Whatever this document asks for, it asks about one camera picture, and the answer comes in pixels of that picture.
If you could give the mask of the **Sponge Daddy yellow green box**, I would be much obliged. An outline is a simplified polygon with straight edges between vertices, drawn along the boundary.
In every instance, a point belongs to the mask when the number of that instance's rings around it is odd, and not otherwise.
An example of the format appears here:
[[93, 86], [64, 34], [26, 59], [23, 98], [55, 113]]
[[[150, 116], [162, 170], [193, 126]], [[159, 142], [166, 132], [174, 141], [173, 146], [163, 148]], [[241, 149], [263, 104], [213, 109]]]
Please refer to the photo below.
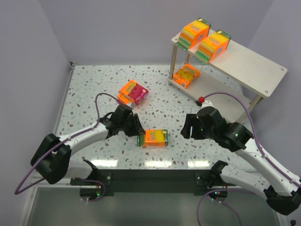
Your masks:
[[167, 129], [147, 129], [137, 137], [138, 147], [160, 147], [168, 145]]

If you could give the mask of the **orange Scrub Daddy box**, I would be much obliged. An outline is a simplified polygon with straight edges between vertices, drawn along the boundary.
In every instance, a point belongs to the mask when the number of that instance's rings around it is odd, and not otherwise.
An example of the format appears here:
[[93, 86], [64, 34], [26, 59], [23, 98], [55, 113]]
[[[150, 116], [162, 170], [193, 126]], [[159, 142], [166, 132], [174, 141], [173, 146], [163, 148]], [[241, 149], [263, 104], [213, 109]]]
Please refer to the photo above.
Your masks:
[[121, 102], [122, 104], [125, 104], [125, 105], [130, 105], [133, 102], [131, 99], [128, 99], [127, 97], [125, 97], [123, 94], [120, 94], [120, 93], [118, 93], [117, 98], [118, 98], [119, 102]]

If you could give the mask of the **pink Scrub Mommy box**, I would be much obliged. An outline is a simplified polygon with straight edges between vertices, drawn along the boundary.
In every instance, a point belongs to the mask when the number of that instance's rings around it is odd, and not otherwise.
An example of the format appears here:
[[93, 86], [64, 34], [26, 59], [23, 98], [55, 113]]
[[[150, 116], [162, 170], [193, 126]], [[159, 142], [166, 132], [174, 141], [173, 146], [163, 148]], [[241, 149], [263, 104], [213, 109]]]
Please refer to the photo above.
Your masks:
[[138, 106], [149, 94], [149, 91], [134, 80], [128, 81], [120, 90], [128, 99], [131, 99], [135, 106]]

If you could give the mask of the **Scrub Daddy yellow sponge box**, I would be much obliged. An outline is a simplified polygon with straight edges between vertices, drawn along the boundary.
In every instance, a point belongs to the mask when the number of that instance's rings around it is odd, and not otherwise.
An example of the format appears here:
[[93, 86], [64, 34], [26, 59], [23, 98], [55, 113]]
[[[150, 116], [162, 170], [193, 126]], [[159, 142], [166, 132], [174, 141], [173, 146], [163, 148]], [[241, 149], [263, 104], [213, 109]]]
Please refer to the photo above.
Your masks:
[[200, 71], [190, 64], [183, 65], [173, 74], [173, 81], [184, 89], [188, 88], [200, 76]]

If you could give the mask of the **Sponge Daddy multipack box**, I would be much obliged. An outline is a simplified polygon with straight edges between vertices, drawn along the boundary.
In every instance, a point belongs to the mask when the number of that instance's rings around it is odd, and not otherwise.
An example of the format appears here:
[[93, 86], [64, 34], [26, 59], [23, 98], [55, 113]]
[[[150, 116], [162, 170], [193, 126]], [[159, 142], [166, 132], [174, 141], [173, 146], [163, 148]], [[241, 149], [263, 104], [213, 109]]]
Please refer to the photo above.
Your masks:
[[202, 65], [206, 65], [227, 49], [230, 40], [230, 35], [222, 30], [217, 30], [200, 42], [194, 58]]
[[186, 51], [206, 38], [210, 28], [211, 24], [208, 21], [198, 18], [182, 28], [176, 45]]

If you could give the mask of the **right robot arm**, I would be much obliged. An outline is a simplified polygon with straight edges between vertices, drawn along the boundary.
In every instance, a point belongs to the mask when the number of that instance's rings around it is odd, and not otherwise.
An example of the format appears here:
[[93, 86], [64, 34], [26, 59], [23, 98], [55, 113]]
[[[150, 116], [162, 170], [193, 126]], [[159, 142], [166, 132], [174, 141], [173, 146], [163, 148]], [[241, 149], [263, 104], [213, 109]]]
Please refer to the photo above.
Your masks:
[[255, 141], [254, 134], [241, 123], [229, 123], [212, 106], [187, 114], [181, 135], [185, 139], [211, 139], [251, 164], [259, 176], [217, 161], [204, 178], [209, 188], [218, 182], [234, 184], [264, 198], [282, 215], [289, 215], [301, 204], [301, 178], [282, 166]]

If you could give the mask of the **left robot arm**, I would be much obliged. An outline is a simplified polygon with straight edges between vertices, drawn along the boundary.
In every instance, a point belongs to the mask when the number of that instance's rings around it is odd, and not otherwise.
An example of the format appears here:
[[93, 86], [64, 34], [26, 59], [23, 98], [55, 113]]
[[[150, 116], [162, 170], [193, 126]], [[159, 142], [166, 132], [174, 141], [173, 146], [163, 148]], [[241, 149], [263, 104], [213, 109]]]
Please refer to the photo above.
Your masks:
[[49, 184], [55, 184], [65, 176], [87, 177], [91, 170], [71, 163], [71, 156], [119, 132], [124, 132], [128, 137], [145, 134], [138, 114], [127, 105], [118, 105], [114, 112], [74, 133], [60, 137], [53, 133], [45, 136], [30, 164]]

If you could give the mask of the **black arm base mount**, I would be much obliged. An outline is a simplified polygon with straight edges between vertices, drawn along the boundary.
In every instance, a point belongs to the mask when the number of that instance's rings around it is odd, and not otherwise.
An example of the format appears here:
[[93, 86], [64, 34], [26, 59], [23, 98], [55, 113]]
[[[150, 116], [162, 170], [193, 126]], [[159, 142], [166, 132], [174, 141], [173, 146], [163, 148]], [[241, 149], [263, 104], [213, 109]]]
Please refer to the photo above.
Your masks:
[[214, 186], [226, 183], [207, 169], [99, 169], [87, 181], [72, 178], [80, 187], [80, 196], [95, 198], [117, 193], [170, 193], [202, 195]]

